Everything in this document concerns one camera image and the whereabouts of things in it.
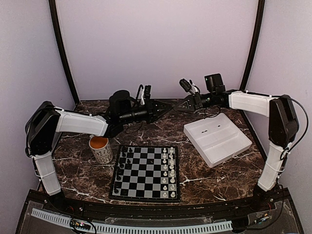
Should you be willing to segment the white plastic tray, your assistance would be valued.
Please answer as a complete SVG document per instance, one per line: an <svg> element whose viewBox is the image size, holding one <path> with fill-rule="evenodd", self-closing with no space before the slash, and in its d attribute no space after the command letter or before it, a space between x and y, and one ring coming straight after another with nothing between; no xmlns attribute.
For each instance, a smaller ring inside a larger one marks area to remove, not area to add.
<svg viewBox="0 0 312 234"><path fill-rule="evenodd" d="M210 168L252 145L252 141L224 113L186 124L183 132Z"/></svg>

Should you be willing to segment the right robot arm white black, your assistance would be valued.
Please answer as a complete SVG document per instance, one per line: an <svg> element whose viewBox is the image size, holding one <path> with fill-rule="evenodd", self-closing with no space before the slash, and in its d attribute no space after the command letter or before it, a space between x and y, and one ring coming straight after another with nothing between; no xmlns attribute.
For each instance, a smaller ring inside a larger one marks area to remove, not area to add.
<svg viewBox="0 0 312 234"><path fill-rule="evenodd" d="M271 190L282 174L287 156L299 143L295 139L299 130L299 121L295 112L296 100L288 95L272 96L249 91L226 90L221 74L205 76L207 94L202 94L191 81L181 79L179 85L188 93L174 109L195 112L200 109L218 106L263 115L269 119L269 154L257 187Z"/></svg>

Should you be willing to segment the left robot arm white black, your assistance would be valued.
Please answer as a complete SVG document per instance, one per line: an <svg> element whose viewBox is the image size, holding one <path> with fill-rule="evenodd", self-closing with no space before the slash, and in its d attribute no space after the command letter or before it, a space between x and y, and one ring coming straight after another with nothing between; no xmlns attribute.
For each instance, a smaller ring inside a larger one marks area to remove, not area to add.
<svg viewBox="0 0 312 234"><path fill-rule="evenodd" d="M168 103L151 99L148 86L140 98L131 97L127 90L116 91L109 98L106 112L94 115L67 111L50 101L43 102L25 125L25 152L32 158L37 177L51 196L50 205L59 213L69 208L68 200L60 195L62 189L52 161L55 133L71 132L114 138L124 130L126 124L142 121L153 123L171 108Z"/></svg>

